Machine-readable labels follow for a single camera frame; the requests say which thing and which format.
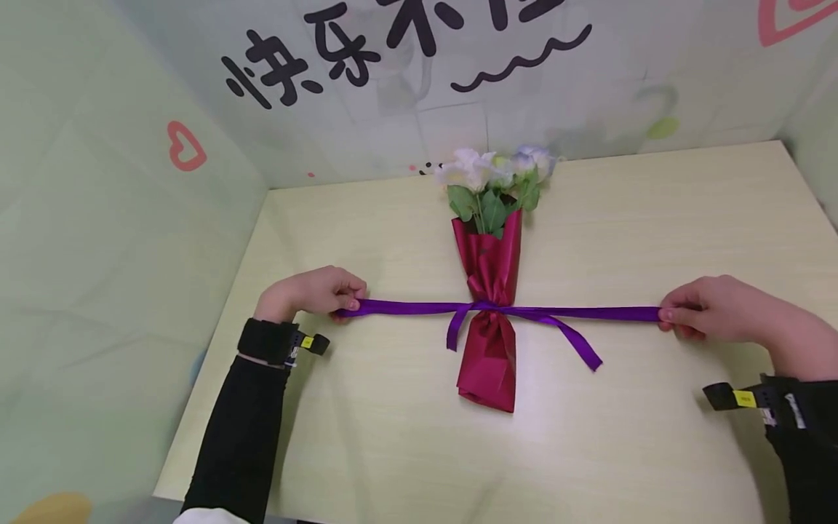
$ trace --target hand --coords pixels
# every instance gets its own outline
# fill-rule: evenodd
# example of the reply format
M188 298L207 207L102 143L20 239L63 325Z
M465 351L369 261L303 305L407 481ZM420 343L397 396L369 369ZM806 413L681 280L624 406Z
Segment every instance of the hand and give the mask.
M366 282L342 267L326 266L280 280L259 297L253 318L277 324L292 322L298 311L330 314L337 309L354 311L366 296Z
M781 324L799 310L730 275L701 277L667 294L660 303L661 330L685 339L768 345Z
M734 277L701 277L671 291L660 307L663 331L692 340L756 342L768 350L777 375L838 380L838 331Z

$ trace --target black sleeve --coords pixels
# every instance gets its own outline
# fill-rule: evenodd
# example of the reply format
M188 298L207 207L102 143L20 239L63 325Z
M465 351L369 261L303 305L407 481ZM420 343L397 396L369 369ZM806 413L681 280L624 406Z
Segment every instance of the black sleeve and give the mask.
M838 381L806 386L806 419L816 430L768 426L765 433L783 463L791 522L838 522Z
M223 508L265 519L289 370L236 357L212 415L181 512Z

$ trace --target flower bouquet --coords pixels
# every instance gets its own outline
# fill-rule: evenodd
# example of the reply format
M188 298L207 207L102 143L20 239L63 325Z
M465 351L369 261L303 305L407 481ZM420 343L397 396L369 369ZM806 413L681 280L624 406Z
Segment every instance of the flower bouquet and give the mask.
M360 300L344 317L367 314L454 313L447 347L457 349L460 327L469 311L478 311L468 327L457 387L461 397L505 412L515 410L515 330L509 316L557 327L591 371L603 361L585 337L557 317L657 322L656 307L528 308L514 306L521 244L521 214L532 211L541 197L541 184L556 168L557 158L545 149L521 146L510 157L458 149L456 160L444 163L435 175L446 186L460 262L471 303L391 302Z
M445 184L468 291L475 302L515 302L521 213L532 211L557 158L521 146L511 157L458 149L456 161L435 175ZM468 327L457 387L461 397L506 412L515 410L515 331L506 315L484 310Z

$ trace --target red heart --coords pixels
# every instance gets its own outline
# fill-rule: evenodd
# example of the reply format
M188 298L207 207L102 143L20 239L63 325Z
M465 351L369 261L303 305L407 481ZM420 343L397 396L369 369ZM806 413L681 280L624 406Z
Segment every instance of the red heart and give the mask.
M172 142L172 147L168 149L168 157L172 160L174 167L181 171L195 171L204 165L204 162L207 161L207 153L201 147L195 135L184 124L172 120L168 123L166 130L168 131L168 139ZM195 149L195 156L189 160L180 159L180 154L184 151L184 143L180 141L178 134L186 137L186 141Z
M789 6L794 11L803 11L813 8L824 0L789 0ZM760 0L758 12L759 43L763 47L774 45L778 42L795 36L800 31L808 29L832 13L838 12L838 0L830 3L817 13L810 15L797 23L793 23L784 29L777 29L777 0Z

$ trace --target white sleeve cuff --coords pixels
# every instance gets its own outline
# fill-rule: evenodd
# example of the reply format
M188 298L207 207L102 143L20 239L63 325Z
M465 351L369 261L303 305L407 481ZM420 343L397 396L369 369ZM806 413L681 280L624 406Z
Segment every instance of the white sleeve cuff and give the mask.
M194 507L184 511L172 524L248 524L221 508Z

